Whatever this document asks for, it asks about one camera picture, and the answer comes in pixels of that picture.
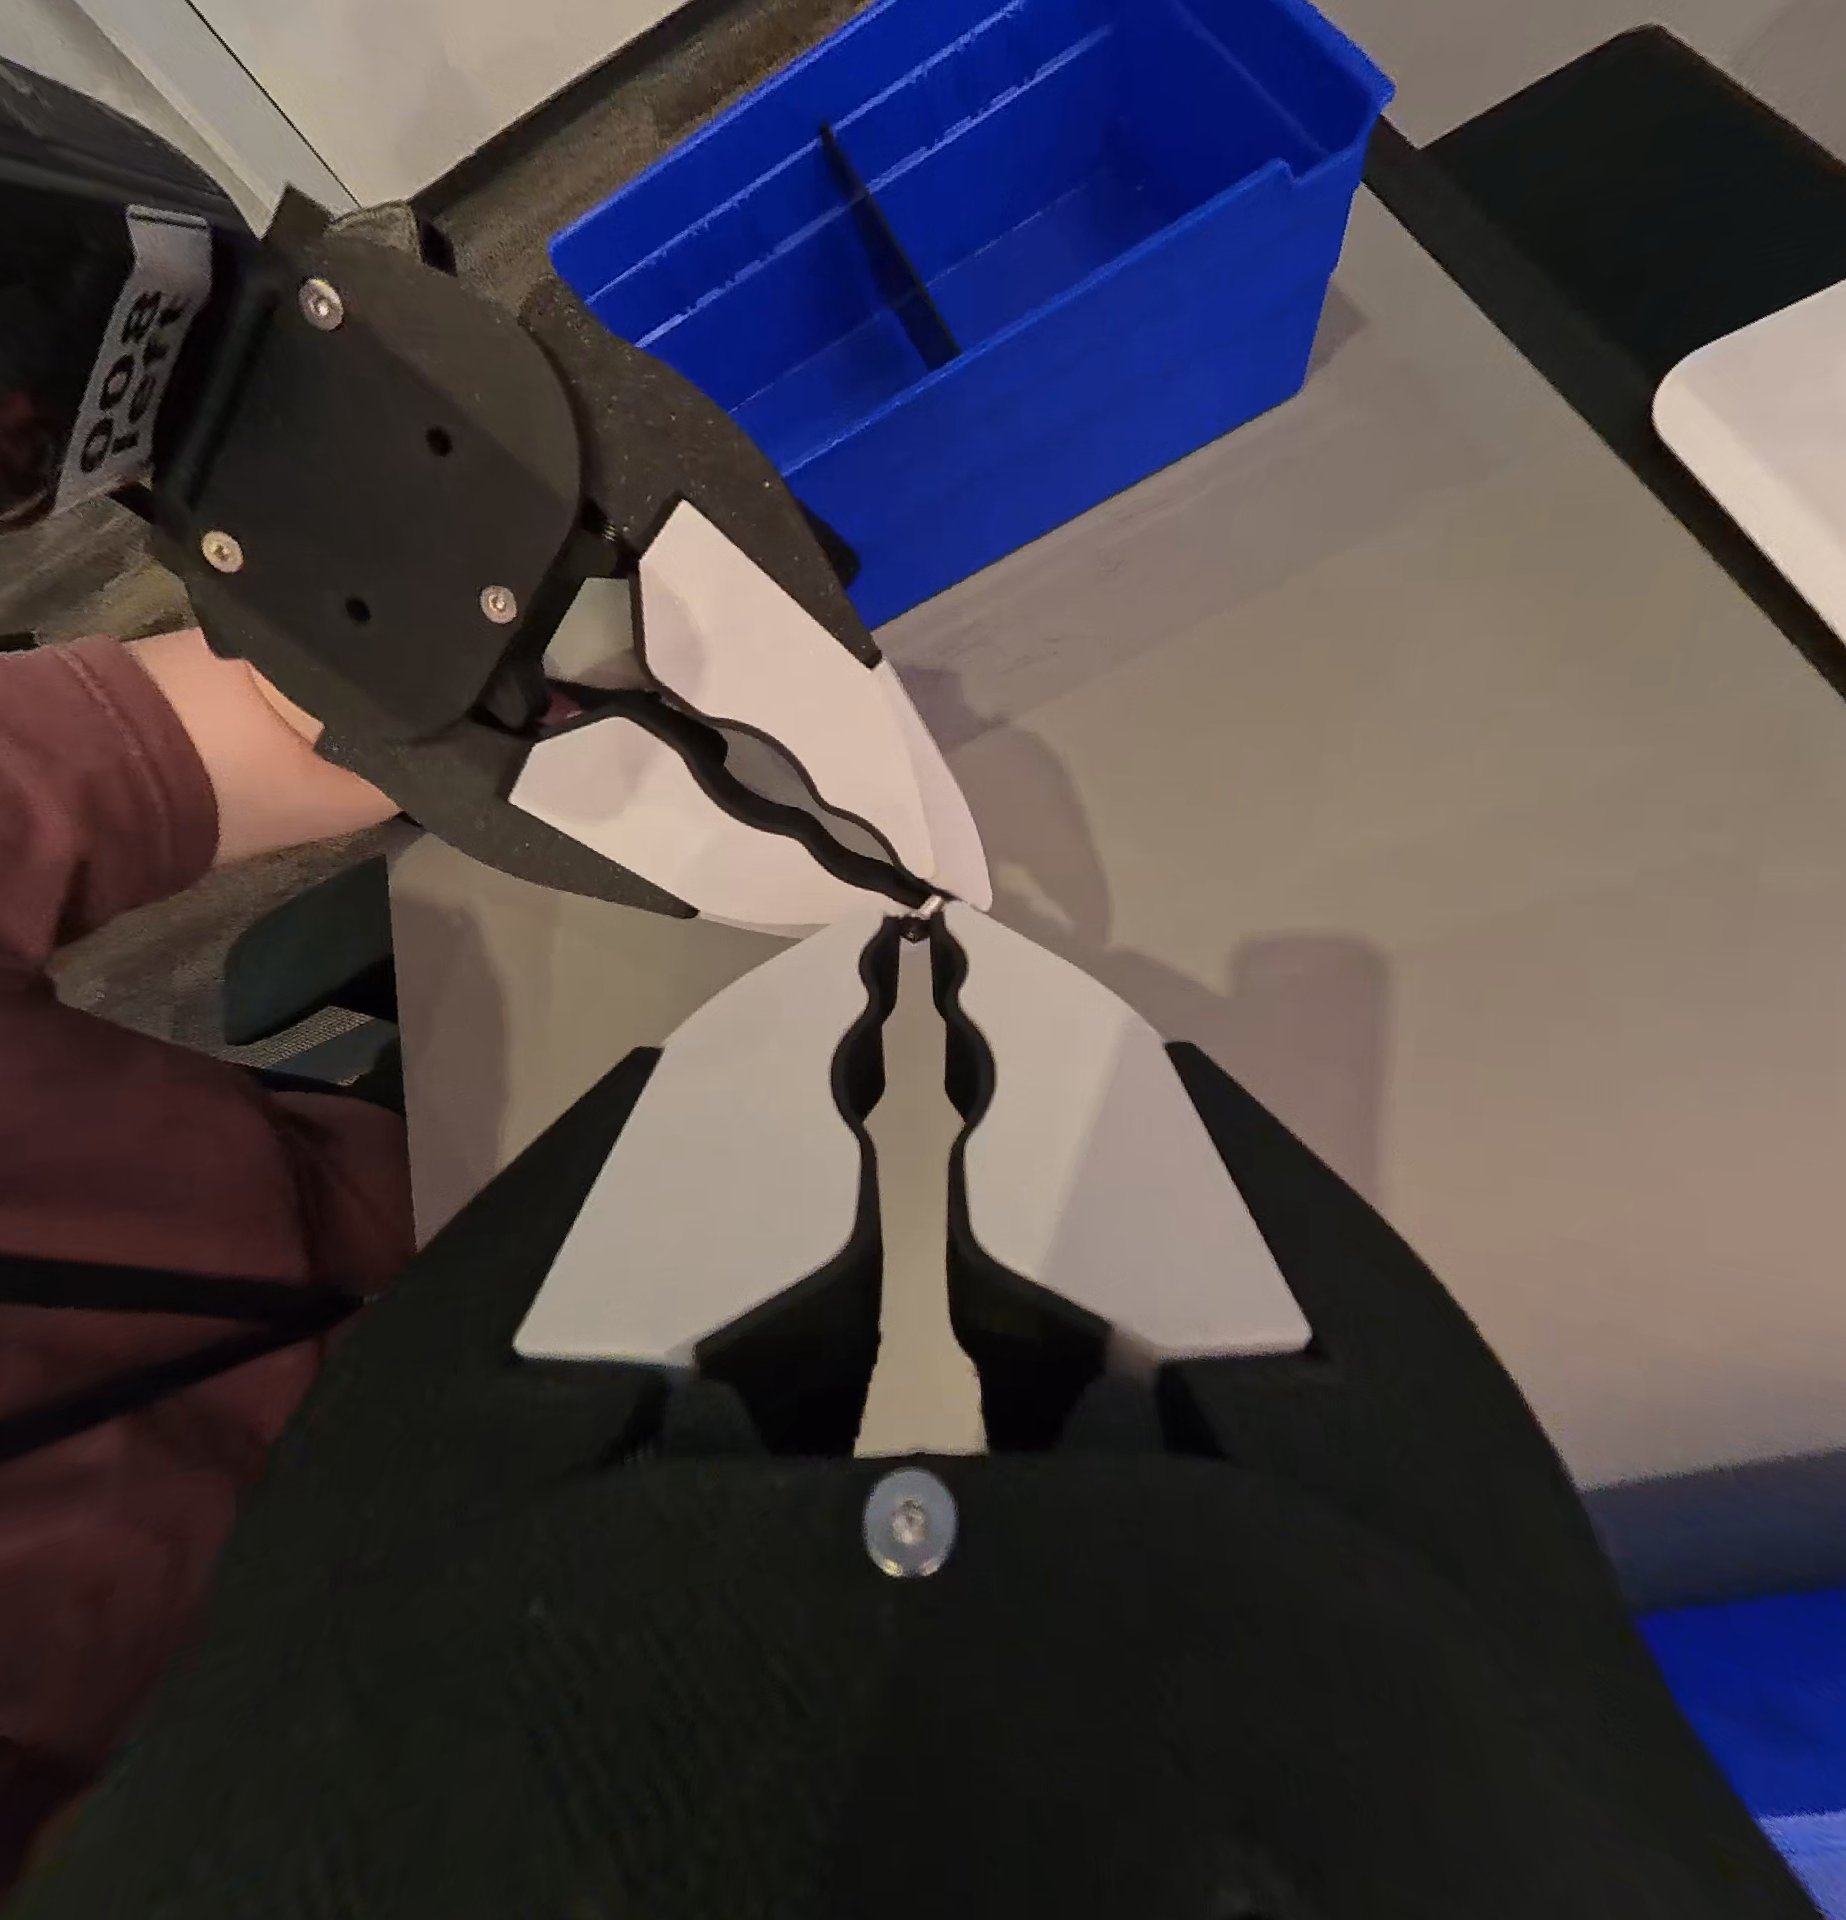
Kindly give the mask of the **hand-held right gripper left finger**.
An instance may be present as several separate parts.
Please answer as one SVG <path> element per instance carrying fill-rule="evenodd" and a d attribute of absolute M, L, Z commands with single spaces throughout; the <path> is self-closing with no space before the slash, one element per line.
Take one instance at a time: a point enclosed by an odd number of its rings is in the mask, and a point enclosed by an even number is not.
<path fill-rule="evenodd" d="M 785 947 L 662 1046 L 516 1333 L 729 1388 L 773 1452 L 851 1452 L 882 1345 L 866 1119 L 885 1090 L 899 917 Z"/>

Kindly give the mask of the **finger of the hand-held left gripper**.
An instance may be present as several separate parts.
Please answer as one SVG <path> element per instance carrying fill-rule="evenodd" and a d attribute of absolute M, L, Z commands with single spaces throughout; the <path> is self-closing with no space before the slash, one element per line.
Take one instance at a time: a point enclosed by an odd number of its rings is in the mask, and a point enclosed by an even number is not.
<path fill-rule="evenodd" d="M 638 585 L 643 660 L 667 694 L 780 750 L 815 800 L 880 835 L 930 896 L 993 908 L 972 805 L 887 662 L 861 660 L 689 500 Z"/>
<path fill-rule="evenodd" d="M 712 920 L 909 911 L 887 893 L 887 870 L 847 875 L 845 850 L 797 810 L 758 823 L 758 796 L 712 752 L 674 743 L 639 710 L 606 710 L 534 743 L 508 800 Z"/>

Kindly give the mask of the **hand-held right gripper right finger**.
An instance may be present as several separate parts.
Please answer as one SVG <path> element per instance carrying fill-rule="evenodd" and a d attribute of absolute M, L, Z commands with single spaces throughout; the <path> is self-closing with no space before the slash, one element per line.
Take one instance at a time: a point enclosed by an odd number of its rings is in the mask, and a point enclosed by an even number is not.
<path fill-rule="evenodd" d="M 969 904 L 930 920 L 930 978 L 959 1114 L 949 1302 L 991 1452 L 1054 1449 L 1103 1377 L 1312 1345 L 1146 1016 Z"/>

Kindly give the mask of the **blue plastic bin with divider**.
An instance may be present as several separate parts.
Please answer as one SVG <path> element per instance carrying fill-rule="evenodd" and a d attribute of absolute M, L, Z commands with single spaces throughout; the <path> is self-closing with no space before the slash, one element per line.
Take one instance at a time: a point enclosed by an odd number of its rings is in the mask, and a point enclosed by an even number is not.
<path fill-rule="evenodd" d="M 1312 3 L 875 3 L 549 256 L 762 445 L 882 627 L 1301 388 L 1392 99 Z M 820 122 L 959 340 L 941 371 Z"/>

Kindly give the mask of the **plain blue plastic bin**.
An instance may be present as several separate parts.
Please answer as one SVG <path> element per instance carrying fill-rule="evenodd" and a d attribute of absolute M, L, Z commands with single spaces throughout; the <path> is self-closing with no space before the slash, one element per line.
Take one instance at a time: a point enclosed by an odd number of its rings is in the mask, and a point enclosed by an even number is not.
<path fill-rule="evenodd" d="M 1656 1611 L 1640 1631 L 1786 1864 L 1846 1918 L 1846 1588 Z"/>

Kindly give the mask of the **person's left forearm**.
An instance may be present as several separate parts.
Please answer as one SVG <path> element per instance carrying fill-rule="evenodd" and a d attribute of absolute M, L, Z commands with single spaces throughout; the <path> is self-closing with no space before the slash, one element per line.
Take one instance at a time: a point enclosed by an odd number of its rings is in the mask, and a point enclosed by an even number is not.
<path fill-rule="evenodd" d="M 214 865 L 343 840 L 402 810 L 318 750 L 321 724 L 202 629 L 145 636 L 127 653 L 159 688 L 202 761 L 216 803 Z"/>

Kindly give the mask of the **dark desk pad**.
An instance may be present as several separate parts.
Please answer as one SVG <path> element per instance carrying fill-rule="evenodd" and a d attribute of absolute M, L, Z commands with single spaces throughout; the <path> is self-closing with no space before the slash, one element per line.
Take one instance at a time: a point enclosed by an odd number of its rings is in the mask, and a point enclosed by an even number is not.
<path fill-rule="evenodd" d="M 1846 643 L 1670 451 L 1659 381 L 1846 279 L 1846 163 L 1676 33 L 1628 30 L 1367 184 L 1846 703 Z"/>

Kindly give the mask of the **black chair frame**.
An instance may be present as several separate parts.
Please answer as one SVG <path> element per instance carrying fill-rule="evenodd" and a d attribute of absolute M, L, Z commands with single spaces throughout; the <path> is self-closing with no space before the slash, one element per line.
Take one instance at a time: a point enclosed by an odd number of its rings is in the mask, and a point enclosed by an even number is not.
<path fill-rule="evenodd" d="M 334 1095 L 407 1114 L 389 856 L 361 859 L 251 923 L 223 959 L 228 1048 L 260 1048 L 326 1014 L 359 1017 L 243 1070 L 273 1095 Z"/>

